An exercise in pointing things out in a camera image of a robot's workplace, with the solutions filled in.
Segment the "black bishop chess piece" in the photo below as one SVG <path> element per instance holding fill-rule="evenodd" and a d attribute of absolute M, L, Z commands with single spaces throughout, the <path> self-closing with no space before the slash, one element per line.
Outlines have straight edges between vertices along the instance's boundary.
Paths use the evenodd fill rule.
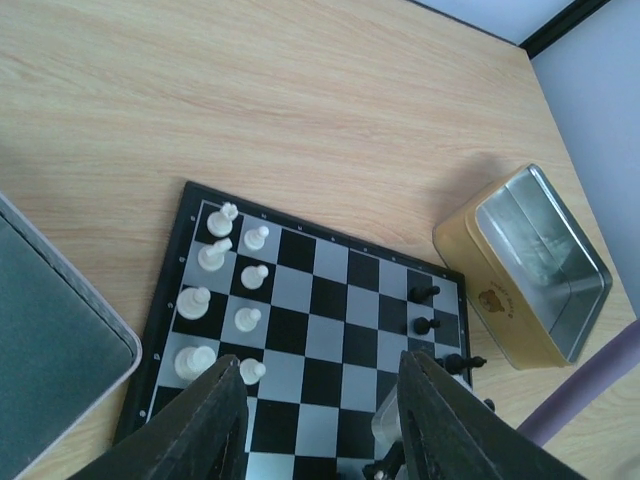
<path fill-rule="evenodd" d="M 449 354 L 443 358 L 444 369 L 451 375 L 461 375 L 464 371 L 481 368 L 487 360 L 481 356 L 462 357 L 459 354 Z"/>

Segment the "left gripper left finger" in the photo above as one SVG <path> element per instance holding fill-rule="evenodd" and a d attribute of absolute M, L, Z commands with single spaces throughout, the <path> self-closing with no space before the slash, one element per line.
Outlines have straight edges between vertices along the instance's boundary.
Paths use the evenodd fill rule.
<path fill-rule="evenodd" d="M 74 479 L 243 479 L 247 390 L 240 362 L 225 355 L 146 425 Z"/>

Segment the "black pawn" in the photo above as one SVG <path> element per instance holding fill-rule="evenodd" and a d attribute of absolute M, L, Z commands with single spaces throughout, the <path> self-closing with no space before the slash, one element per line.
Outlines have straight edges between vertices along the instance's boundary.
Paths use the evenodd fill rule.
<path fill-rule="evenodd" d="M 441 289 L 437 285 L 416 286 L 409 291 L 408 300 L 416 304 L 426 304 L 440 292 Z"/>
<path fill-rule="evenodd" d="M 416 335 L 427 335 L 432 329 L 437 329 L 440 326 L 439 320 L 426 317 L 418 317 L 412 321 L 412 329 Z"/>

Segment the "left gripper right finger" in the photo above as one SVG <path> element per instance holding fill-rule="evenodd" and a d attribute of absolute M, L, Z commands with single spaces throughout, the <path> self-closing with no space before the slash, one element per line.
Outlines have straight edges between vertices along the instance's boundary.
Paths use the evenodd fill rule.
<path fill-rule="evenodd" d="M 422 351 L 401 354 L 397 396 L 410 479 L 580 479 Z"/>

